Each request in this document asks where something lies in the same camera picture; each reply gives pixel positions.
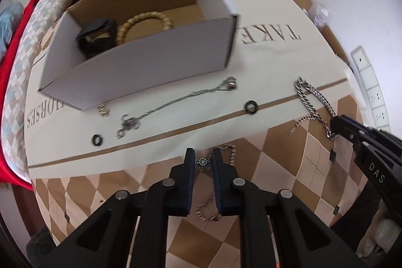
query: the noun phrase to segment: chain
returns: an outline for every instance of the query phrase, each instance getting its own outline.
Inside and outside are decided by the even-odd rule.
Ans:
[[[169,101],[169,102],[163,104],[162,106],[159,106],[149,112],[141,114],[138,117],[126,118],[128,115],[123,115],[123,117],[121,118],[121,129],[117,131],[117,137],[122,138],[123,136],[125,136],[126,131],[129,131],[133,128],[137,130],[139,128],[139,121],[141,119],[143,119],[144,117],[147,117],[148,115],[150,115],[154,112],[157,112],[158,110],[161,110],[167,106],[170,106],[176,102],[179,102],[179,101],[182,101],[182,100],[185,100],[188,98],[196,97],[198,95],[203,95],[205,93],[214,93],[216,91],[232,91],[232,90],[235,90],[236,88],[237,88],[236,78],[228,77],[213,89],[201,89],[198,91],[193,91],[193,92],[189,93],[188,95],[185,95],[183,97],[177,98],[172,101]]]
[[[306,89],[307,91],[309,91],[311,94],[313,94],[325,106],[325,108],[328,110],[329,114],[331,115],[331,118],[334,118],[336,116],[336,113],[335,113],[334,109],[332,108],[332,106],[329,104],[328,100],[325,99],[325,97],[315,87],[313,87],[312,85],[310,85],[309,83],[304,81],[301,77],[299,77],[294,82],[294,85],[295,85],[295,90],[296,90],[297,96],[299,97],[300,101],[302,102],[304,107],[307,109],[307,111],[310,113],[310,115],[300,118],[296,122],[295,126],[290,130],[289,134],[294,133],[296,131],[296,128],[304,121],[317,120],[325,128],[327,138],[329,138],[330,140],[333,140],[335,138],[336,134],[330,130],[330,128],[328,127],[328,122],[323,120],[321,115],[317,112],[317,110],[310,103],[303,88]]]
[[[229,165],[234,164],[234,159],[236,157],[236,146],[234,144],[225,144],[224,146],[219,147],[220,150],[226,150],[226,149],[231,149],[232,151],[230,152],[230,157],[229,157]],[[206,157],[206,158],[200,158],[196,159],[195,163],[199,167],[200,171],[210,171],[212,169],[211,165],[211,156],[212,152]],[[203,221],[218,221],[221,218],[220,214],[215,214],[212,215],[211,217],[206,217],[204,214],[201,212],[201,208],[207,207],[212,203],[214,200],[214,194],[212,194],[211,197],[209,197],[204,203],[200,204],[197,206],[196,214],[197,216],[203,220]]]

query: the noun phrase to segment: white cardboard box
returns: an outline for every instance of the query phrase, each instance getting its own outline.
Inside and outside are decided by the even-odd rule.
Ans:
[[[131,41],[85,60],[75,41],[83,26],[158,11],[173,21],[155,33],[144,21]],[[106,101],[187,77],[223,70],[229,61],[238,15],[230,0],[81,0],[54,32],[39,91],[84,110]]]

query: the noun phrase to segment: white power strip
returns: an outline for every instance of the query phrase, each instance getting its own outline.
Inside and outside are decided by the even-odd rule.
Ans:
[[[374,117],[375,127],[390,132],[387,108],[381,92],[381,88],[378,84],[377,77],[366,52],[362,46],[357,47],[351,53],[355,66],[358,72],[355,75],[359,75],[361,82],[363,82],[362,90],[365,90],[367,101],[371,107],[371,111]]]

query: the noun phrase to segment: red blanket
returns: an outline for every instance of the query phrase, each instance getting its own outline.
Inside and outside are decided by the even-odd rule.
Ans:
[[[13,38],[7,48],[7,52],[3,58],[3,62],[0,65],[0,103],[4,104],[4,99],[6,96],[7,85],[9,83],[9,78],[11,74],[11,68],[13,67],[13,63],[15,60],[15,55],[18,50],[18,46],[20,44],[21,37],[25,30],[25,27],[28,24],[28,21],[33,13],[35,5],[39,2],[39,0],[30,0],[28,5],[26,6],[23,16],[21,17],[21,22],[15,31]],[[0,106],[0,124],[1,118],[3,116],[3,106]],[[32,190],[32,185],[23,181],[19,178],[7,165],[6,160],[3,155],[3,149],[0,151],[0,182],[8,182],[11,184],[16,184],[27,188],[28,190]]]

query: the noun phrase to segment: gold beaded bracelet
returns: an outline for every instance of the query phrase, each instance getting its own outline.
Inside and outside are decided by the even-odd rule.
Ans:
[[[119,46],[124,43],[125,35],[134,24],[148,19],[158,19],[163,22],[163,30],[170,30],[173,28],[172,20],[160,12],[146,12],[138,14],[127,20],[126,23],[119,29],[116,37],[116,44]]]

